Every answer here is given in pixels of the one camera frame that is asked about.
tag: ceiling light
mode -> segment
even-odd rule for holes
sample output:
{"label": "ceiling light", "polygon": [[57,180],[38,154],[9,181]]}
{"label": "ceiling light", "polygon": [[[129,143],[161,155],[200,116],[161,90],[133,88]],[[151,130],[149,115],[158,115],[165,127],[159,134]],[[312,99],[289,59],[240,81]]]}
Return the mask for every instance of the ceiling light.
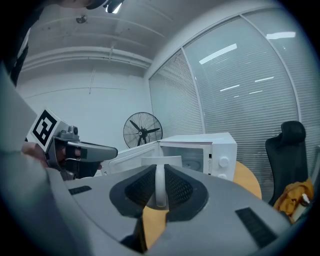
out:
{"label": "ceiling light", "polygon": [[[120,10],[121,5],[122,5],[122,3],[120,3],[120,4],[117,6],[117,8],[114,9],[114,11],[113,11],[112,13],[113,13],[113,14],[117,14],[117,13],[119,12],[119,10]],[[108,7],[109,7],[109,5],[107,5],[106,8],[105,8],[105,11],[106,11],[107,13],[108,13]]]}
{"label": "ceiling light", "polygon": [[249,94],[256,94],[256,93],[260,93],[260,92],[263,92],[263,90],[253,91],[253,92],[250,92]]}
{"label": "ceiling light", "polygon": [[263,78],[263,79],[259,79],[259,80],[255,80],[254,82],[261,82],[261,81],[264,81],[264,80],[269,80],[269,79],[272,79],[274,78],[274,76],[271,76],[271,77],[267,77],[267,78]]}
{"label": "ceiling light", "polygon": [[199,62],[200,62],[201,65],[203,65],[203,64],[207,63],[208,61],[211,61],[212,59],[214,59],[214,58],[216,58],[216,57],[218,57],[218,56],[220,56],[222,54],[225,54],[227,52],[230,52],[230,51],[232,51],[234,49],[237,49],[237,44],[236,43],[234,43],[232,45],[229,45],[229,46],[227,46],[227,47],[225,47],[225,48],[223,48],[221,50],[218,50],[218,51],[210,54],[209,56],[203,58]]}
{"label": "ceiling light", "polygon": [[229,89],[232,89],[232,88],[236,88],[236,87],[239,87],[240,84],[237,84],[237,85],[234,85],[234,86],[231,86],[231,87],[228,87],[228,88],[224,88],[224,89],[221,89],[220,92],[223,92],[225,90],[229,90]]}
{"label": "ceiling light", "polygon": [[273,34],[266,34],[266,39],[279,39],[279,38],[294,38],[296,32],[278,32]]}

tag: ceiling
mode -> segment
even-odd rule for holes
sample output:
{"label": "ceiling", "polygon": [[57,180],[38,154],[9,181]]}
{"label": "ceiling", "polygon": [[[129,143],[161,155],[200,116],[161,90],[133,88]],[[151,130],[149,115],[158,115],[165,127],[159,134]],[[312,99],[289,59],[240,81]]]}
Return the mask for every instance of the ceiling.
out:
{"label": "ceiling", "polygon": [[[117,14],[101,6],[46,7],[29,35],[28,57],[66,47],[102,47],[152,60],[181,27],[223,0],[126,0]],[[79,24],[76,18],[86,16]]]}

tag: black office chair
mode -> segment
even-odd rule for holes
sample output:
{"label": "black office chair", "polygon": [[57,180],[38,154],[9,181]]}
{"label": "black office chair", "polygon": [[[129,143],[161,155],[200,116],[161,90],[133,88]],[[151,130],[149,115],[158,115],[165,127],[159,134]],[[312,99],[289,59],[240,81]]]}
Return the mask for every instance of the black office chair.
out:
{"label": "black office chair", "polygon": [[287,185],[305,182],[308,178],[306,130],[298,121],[281,124],[282,132],[265,142],[266,153],[273,173],[274,191],[270,205],[274,205]]}

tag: round table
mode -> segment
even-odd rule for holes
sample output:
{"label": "round table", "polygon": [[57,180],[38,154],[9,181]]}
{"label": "round table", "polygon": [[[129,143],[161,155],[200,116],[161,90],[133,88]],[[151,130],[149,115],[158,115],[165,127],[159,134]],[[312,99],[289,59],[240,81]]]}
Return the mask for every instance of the round table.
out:
{"label": "round table", "polygon": [[[255,175],[242,163],[236,162],[233,182],[262,199],[259,182]],[[146,246],[150,248],[166,229],[168,210],[155,210],[145,207],[143,210],[143,226]]]}

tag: microwave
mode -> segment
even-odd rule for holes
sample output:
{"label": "microwave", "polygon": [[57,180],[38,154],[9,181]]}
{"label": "microwave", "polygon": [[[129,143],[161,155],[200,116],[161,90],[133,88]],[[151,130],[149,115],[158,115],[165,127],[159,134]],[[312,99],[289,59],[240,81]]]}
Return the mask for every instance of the microwave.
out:
{"label": "microwave", "polygon": [[102,163],[103,175],[141,166],[141,157],[181,156],[182,167],[232,181],[236,169],[237,143],[228,132],[167,137],[120,151]]}

